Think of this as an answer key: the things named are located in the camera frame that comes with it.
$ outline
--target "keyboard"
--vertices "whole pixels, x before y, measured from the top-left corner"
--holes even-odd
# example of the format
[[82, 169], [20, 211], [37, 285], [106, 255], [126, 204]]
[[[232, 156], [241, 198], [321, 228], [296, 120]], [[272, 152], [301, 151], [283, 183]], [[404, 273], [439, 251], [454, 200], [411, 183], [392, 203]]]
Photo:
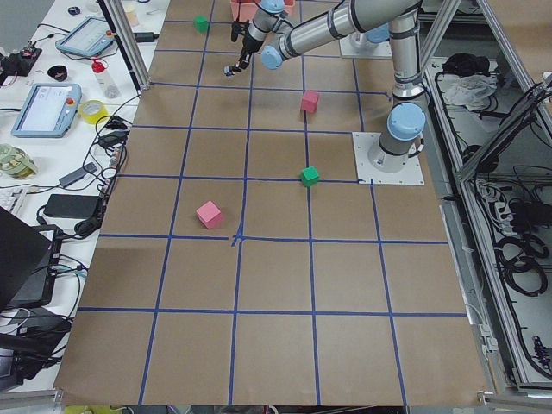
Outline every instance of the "keyboard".
[[25, 187], [0, 188], [0, 207], [15, 216], [21, 209], [27, 192]]

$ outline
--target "red cap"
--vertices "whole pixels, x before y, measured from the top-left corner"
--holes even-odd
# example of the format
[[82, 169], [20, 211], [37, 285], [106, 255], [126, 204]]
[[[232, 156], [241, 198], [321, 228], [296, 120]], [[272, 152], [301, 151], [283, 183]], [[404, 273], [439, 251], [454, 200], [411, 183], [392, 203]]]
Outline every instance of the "red cap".
[[104, 64], [98, 61], [97, 58], [92, 58], [92, 61], [92, 71], [94, 71], [94, 73], [101, 73], [105, 70]]

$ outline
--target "black bag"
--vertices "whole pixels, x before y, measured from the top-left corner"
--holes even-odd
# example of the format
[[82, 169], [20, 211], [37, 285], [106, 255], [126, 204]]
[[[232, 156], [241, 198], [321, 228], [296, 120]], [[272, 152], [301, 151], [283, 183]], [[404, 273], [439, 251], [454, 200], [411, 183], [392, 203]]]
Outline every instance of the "black bag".
[[489, 76], [489, 59], [485, 56], [475, 56], [469, 53], [453, 54], [448, 60], [442, 64], [442, 69], [445, 73], [453, 73], [461, 78], [472, 76], [475, 73], [481, 73]]

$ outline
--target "tape roll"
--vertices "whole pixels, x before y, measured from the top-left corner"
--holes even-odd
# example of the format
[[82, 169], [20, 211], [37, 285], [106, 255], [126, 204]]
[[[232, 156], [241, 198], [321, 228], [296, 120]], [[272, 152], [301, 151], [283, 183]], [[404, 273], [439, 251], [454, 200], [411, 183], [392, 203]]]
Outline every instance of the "tape roll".
[[97, 100], [86, 101], [80, 104], [78, 113], [83, 117], [86, 123], [91, 125], [96, 125], [98, 121], [107, 121], [109, 115], [104, 103]]

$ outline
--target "white desk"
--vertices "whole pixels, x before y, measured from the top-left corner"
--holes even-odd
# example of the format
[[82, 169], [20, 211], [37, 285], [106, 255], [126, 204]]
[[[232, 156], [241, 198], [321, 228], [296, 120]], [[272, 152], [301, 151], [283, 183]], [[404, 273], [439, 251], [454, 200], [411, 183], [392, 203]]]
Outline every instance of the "white desk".
[[[170, 0], [151, 0], [149, 3], [135, 3], [138, 15], [139, 26], [133, 28], [136, 32], [155, 32], [159, 33], [165, 19], [166, 9]], [[67, 8], [70, 6], [79, 6], [82, 14], [78, 16], [70, 16], [67, 13]], [[85, 16], [97, 16], [91, 14], [86, 8], [85, 0], [56, 0], [52, 8], [48, 11], [44, 18], [44, 23], [52, 24], [60, 28], [71, 30], [76, 27]], [[49, 27], [39, 27], [33, 36], [33, 41], [46, 37], [57, 30]], [[37, 60], [33, 70], [29, 76], [19, 77], [12, 85], [3, 86], [0, 88], [0, 108], [21, 108], [26, 99], [31, 87], [36, 83], [53, 83], [54, 81], [47, 76], [47, 69], [54, 65], [64, 65], [68, 69], [68, 78], [66, 82], [79, 84], [82, 88], [83, 96], [81, 102], [89, 99], [99, 99], [106, 104], [106, 108], [110, 114], [119, 107], [120, 104], [129, 100], [136, 95], [135, 87], [129, 76], [128, 70], [124, 64], [121, 53], [110, 56], [105, 59], [109, 64], [109, 71], [116, 84], [121, 91], [121, 95], [115, 99], [106, 98], [100, 90], [94, 74], [90, 68], [91, 61], [89, 60], [70, 60], [61, 54], [55, 48], [55, 41], [61, 36], [54, 36], [52, 39], [45, 39], [39, 42], [36, 46], [43, 49], [40, 58]], [[154, 56], [156, 43], [141, 43], [139, 48], [142, 58], [149, 67]], [[105, 51], [105, 54], [113, 53], [116, 50], [115, 46], [110, 47]], [[5, 85], [9, 84], [13, 78], [8, 78]], [[132, 121], [137, 110], [139, 99], [125, 105], [117, 113], [124, 119]], [[35, 139], [35, 138], [16, 138], [11, 135], [10, 131], [14, 121], [17, 118], [16, 112], [0, 112], [0, 142], [9, 143], [14, 147], [23, 149], [34, 160], [39, 168], [38, 174], [29, 179], [18, 180], [8, 177], [7, 175], [0, 176], [0, 186], [32, 184], [53, 186], [58, 184], [60, 177], [80, 168], [83, 164], [83, 159], [88, 151], [89, 146], [95, 138], [94, 126], [86, 123], [79, 115], [76, 115], [65, 136], [62, 138]], [[102, 163], [103, 166], [109, 164], [109, 159], [105, 155], [102, 148], [97, 147], [94, 152], [95, 157]], [[71, 185], [69, 188], [78, 189], [88, 185], [93, 180], [92, 176], [88, 176], [79, 182]], [[62, 189], [54, 189], [53, 191], [45, 192], [36, 195], [27, 195], [25, 203], [18, 212], [18, 217], [29, 225], [37, 225], [36, 211], [46, 203], [52, 193], [71, 193], [97, 195], [96, 183], [92, 183], [88, 188], [82, 191], [65, 191]], [[48, 223], [56, 224], [66, 233], [73, 233], [73, 226], [79, 220], [71, 219], [47, 219]], [[87, 237], [82, 241], [64, 241], [62, 253], [82, 261], [87, 266], [91, 263], [91, 258], [97, 242], [98, 232]], [[85, 281], [81, 282], [81, 291]], [[78, 291], [78, 281], [72, 274], [60, 277], [56, 280], [53, 298], [47, 308], [59, 315], [68, 315], [71, 311]], [[60, 346], [63, 346], [67, 341], [66, 336]], [[22, 391], [40, 391], [52, 389], [53, 382], [59, 371], [59, 364], [49, 369], [41, 370], [32, 380], [25, 380], [24, 384], [11, 390], [12, 392]]]
[[[159, 33], [165, 19], [166, 8], [170, 0], [151, 0], [148, 3], [137, 3], [136, 14], [140, 25], [133, 27], [135, 32], [154, 32]], [[57, 26], [66, 30], [74, 29], [81, 23], [86, 16], [101, 16], [101, 13], [90, 13], [85, 6], [85, 0], [56, 0], [52, 8], [46, 14], [44, 23]], [[71, 16], [67, 12], [70, 6], [79, 6], [82, 13], [77, 16]], [[33, 41], [46, 37], [52, 33], [59, 33], [55, 28], [40, 26], [33, 36]], [[64, 56], [55, 47], [55, 42], [62, 36], [56, 35], [52, 39], [39, 41], [36, 46], [42, 49], [42, 54], [33, 66], [31, 73], [25, 77], [18, 77], [14, 84], [0, 88], [0, 100], [22, 100], [24, 101], [33, 84], [55, 82], [47, 75], [47, 70], [55, 65], [67, 67], [67, 83], [79, 84], [83, 92], [83, 101], [89, 99], [99, 99], [106, 104], [122, 104], [134, 95], [136, 95], [135, 86], [129, 76], [129, 71], [124, 64], [122, 55], [117, 52], [116, 55], [104, 59], [109, 65], [109, 73], [115, 80], [121, 94], [113, 99], [108, 99], [99, 89], [94, 73], [91, 69], [91, 60], [71, 60]], [[138, 47], [141, 56], [144, 59], [146, 67], [149, 67], [154, 57], [155, 43], [139, 43]], [[116, 51], [116, 43], [110, 46], [103, 54], [108, 55]], [[13, 80], [9, 77], [4, 82], [5, 85]]]

